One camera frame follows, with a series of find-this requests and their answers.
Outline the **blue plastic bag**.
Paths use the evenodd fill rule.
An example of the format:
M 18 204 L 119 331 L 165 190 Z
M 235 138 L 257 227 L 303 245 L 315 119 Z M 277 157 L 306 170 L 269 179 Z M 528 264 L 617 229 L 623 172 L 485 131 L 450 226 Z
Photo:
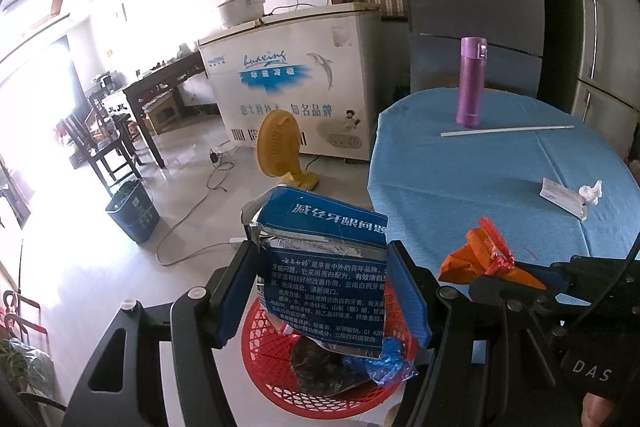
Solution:
M 402 343 L 395 337 L 385 337 L 378 359 L 345 355 L 343 366 L 352 373 L 366 376 L 378 386 L 400 384 L 418 375 L 414 364 L 404 355 Z

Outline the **orange snack wrapper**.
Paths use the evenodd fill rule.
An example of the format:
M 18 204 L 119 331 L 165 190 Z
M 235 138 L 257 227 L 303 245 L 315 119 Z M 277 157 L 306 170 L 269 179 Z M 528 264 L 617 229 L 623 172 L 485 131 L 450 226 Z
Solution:
M 479 277 L 493 277 L 542 291 L 546 288 L 532 274 L 516 266 L 511 249 L 488 218 L 481 217 L 465 238 L 465 245 L 442 262 L 438 273 L 441 282 L 470 285 Z

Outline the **blue toothpaste box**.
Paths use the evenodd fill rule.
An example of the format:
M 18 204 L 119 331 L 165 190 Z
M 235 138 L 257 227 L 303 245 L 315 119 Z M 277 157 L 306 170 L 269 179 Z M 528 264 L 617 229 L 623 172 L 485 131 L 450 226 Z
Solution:
M 385 216 L 277 185 L 242 207 L 241 222 L 264 256 L 258 282 L 268 313 L 323 349 L 382 355 Z

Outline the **white tissue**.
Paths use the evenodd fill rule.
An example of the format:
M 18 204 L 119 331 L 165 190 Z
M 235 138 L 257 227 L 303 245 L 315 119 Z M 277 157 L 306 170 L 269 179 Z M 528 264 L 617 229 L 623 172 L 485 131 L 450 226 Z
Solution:
M 583 185 L 579 187 L 578 194 L 584 200 L 586 206 L 595 206 L 602 198 L 602 181 L 598 180 L 593 186 Z

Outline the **dark blue trash bin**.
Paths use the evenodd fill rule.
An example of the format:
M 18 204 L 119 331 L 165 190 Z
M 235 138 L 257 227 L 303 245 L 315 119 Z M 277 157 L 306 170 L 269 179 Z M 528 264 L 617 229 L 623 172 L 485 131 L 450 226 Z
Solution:
M 122 184 L 105 207 L 106 213 L 137 244 L 153 234 L 160 215 L 140 180 Z

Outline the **red plastic basket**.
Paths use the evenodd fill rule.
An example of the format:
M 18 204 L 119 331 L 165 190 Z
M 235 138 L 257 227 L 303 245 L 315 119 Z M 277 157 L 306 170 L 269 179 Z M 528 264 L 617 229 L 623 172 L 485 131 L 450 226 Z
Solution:
M 397 338 L 404 347 L 405 357 L 414 364 L 418 343 L 409 334 L 392 288 L 385 289 L 385 306 L 385 337 Z M 291 331 L 288 325 L 274 325 L 258 298 L 250 305 L 250 311 L 247 313 L 241 332 L 243 363 L 255 387 L 265 398 L 282 410 L 304 418 L 320 419 L 320 421 L 353 417 L 382 404 L 403 383 L 378 386 L 370 381 L 331 398 L 307 395 L 298 390 L 290 365 L 291 350 L 299 337 L 307 336 Z M 370 359 L 378 359 L 381 356 L 380 353 L 377 357 L 366 357 L 347 348 L 329 348 L 319 341 L 314 340 L 314 342 L 323 349 L 344 356 L 355 355 L 355 357 Z

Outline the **yellow desk fan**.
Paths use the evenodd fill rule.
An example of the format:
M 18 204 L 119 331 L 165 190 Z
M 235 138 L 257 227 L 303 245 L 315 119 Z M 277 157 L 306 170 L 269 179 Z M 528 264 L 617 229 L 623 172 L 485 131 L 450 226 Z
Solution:
M 257 164 L 270 178 L 280 184 L 312 191 L 318 176 L 300 167 L 300 133 L 296 119 L 283 109 L 275 109 L 262 120 L 256 142 Z

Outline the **blue tablecloth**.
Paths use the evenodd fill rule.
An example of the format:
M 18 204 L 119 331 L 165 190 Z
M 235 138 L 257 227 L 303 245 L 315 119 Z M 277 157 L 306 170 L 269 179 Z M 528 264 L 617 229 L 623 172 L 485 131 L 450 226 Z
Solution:
M 465 135 L 454 88 L 423 90 L 378 116 L 368 192 L 416 265 L 438 272 L 465 234 L 488 218 L 516 259 L 551 265 L 574 256 L 620 258 L 639 232 L 639 187 L 624 162 L 585 124 L 536 98 L 483 95 L 480 129 L 574 124 L 570 130 Z M 539 196 L 547 178 L 578 193 L 602 181 L 580 221 Z

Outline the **long white stick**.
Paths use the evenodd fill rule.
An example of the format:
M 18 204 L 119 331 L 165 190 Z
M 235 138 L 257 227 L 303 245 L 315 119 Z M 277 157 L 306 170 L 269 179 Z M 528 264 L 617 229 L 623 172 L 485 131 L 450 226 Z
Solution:
M 575 128 L 574 124 L 550 124 L 550 126 L 526 126 L 526 127 L 506 127 L 506 128 L 447 131 L 447 132 L 440 132 L 439 135 L 441 138 L 457 138 L 457 136 L 465 136 L 465 135 L 555 131 L 555 130 L 570 130 L 574 128 Z

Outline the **dark wooden chair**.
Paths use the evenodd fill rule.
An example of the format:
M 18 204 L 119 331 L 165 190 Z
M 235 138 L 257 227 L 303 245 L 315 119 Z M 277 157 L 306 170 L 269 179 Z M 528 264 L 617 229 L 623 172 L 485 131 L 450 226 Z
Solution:
M 108 115 L 95 94 L 89 96 L 88 104 L 87 117 L 80 119 L 71 113 L 61 120 L 61 124 L 80 157 L 112 196 L 122 182 L 130 178 L 142 179 L 139 158 L 122 122 Z

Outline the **dark wooden table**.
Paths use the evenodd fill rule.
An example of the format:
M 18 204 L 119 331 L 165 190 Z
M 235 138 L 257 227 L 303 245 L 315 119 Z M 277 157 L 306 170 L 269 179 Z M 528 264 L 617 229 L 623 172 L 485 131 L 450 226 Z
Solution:
M 165 168 L 165 161 L 152 138 L 150 130 L 144 123 L 145 113 L 143 106 L 153 98 L 156 98 L 157 95 L 162 95 L 165 92 L 174 94 L 174 90 L 180 84 L 195 75 L 201 74 L 201 72 L 205 72 L 205 66 L 201 53 L 195 51 L 176 58 L 175 61 L 167 63 L 159 69 L 152 70 L 149 75 L 130 83 L 124 89 L 125 98 L 141 132 L 142 139 L 155 160 L 155 164 L 160 169 Z

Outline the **white chest freezer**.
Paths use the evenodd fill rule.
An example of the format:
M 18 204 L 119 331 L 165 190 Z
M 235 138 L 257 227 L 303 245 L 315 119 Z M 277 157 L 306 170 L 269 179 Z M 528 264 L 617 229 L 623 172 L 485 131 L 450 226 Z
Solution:
M 224 127 L 253 147 L 268 113 L 297 121 L 308 155 L 369 160 L 381 110 L 381 10 L 342 3 L 258 18 L 198 40 Z

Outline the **purple thermos bottle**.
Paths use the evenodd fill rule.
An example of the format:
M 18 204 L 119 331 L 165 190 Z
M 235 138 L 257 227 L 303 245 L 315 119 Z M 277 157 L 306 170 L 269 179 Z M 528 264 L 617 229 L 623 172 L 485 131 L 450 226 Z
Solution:
M 484 38 L 461 39 L 456 121 L 465 128 L 474 129 L 480 123 L 487 54 L 488 46 Z

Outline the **white rice cooker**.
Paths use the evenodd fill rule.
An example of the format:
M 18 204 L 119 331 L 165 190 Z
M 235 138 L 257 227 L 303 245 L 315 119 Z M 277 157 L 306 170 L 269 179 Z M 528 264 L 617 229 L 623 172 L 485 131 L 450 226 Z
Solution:
M 226 0 L 218 5 L 222 26 L 230 28 L 264 16 L 265 0 Z

